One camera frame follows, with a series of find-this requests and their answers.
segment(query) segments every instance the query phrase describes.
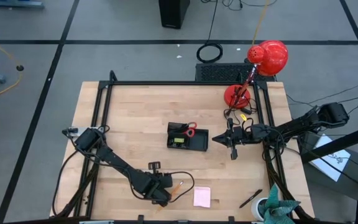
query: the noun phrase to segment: potted plant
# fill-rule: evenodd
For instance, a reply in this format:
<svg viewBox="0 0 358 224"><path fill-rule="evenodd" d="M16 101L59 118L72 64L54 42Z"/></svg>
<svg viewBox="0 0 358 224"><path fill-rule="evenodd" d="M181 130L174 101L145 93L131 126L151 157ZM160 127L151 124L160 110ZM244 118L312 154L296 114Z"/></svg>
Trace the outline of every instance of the potted plant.
<svg viewBox="0 0 358 224"><path fill-rule="evenodd" d="M264 224L294 223L287 214L300 204L300 202L294 200L279 200L276 185L273 185L270 189L268 198L260 198L254 202L251 207L252 213L258 220L263 218Z"/></svg>

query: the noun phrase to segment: green plant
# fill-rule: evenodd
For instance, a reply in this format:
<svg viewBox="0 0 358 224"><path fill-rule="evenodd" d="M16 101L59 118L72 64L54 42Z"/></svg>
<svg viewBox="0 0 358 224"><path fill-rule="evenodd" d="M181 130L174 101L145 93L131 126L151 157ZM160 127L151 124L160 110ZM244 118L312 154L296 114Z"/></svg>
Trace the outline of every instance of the green plant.
<svg viewBox="0 0 358 224"><path fill-rule="evenodd" d="M258 206L258 211L264 217L264 224L291 224L294 223L287 216L300 202L294 200L278 200L278 189L273 185L267 201Z"/></svg>

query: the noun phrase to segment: white pot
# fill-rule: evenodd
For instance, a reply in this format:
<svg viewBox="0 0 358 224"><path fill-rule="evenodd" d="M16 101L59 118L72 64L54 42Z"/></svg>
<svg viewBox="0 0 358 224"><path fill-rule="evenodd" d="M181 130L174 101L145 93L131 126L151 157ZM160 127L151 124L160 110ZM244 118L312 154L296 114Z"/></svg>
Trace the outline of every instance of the white pot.
<svg viewBox="0 0 358 224"><path fill-rule="evenodd" d="M251 212L252 212L253 216L256 218L256 220L258 220L258 221L263 221L264 220L264 218L260 215L260 213L258 211L258 205L263 200L267 200L267 198L260 198L258 200L254 200L252 202L252 204L251 204Z"/></svg>

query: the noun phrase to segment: black box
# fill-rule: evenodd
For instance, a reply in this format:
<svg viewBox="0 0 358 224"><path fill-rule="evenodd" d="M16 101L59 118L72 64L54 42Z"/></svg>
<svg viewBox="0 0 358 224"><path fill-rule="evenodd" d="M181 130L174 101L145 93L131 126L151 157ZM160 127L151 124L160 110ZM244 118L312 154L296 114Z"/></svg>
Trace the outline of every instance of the black box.
<svg viewBox="0 0 358 224"><path fill-rule="evenodd" d="M195 129L195 135L189 138L186 134L177 133L175 129L182 127L182 123L168 123L167 147L172 149L186 149L205 152L208 149L208 130ZM181 139L181 143L176 143L175 139Z"/></svg>
<svg viewBox="0 0 358 224"><path fill-rule="evenodd" d="M180 29L190 0L158 0L160 6L161 25Z"/></svg>

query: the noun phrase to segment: black computer tower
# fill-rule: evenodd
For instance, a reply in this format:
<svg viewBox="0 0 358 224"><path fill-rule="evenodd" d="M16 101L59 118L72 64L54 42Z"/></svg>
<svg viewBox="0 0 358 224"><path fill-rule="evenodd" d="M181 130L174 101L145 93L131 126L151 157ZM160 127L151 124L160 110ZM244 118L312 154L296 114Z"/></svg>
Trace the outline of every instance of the black computer tower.
<svg viewBox="0 0 358 224"><path fill-rule="evenodd" d="M161 25L180 29L190 0L158 0L158 4L160 5Z"/></svg>

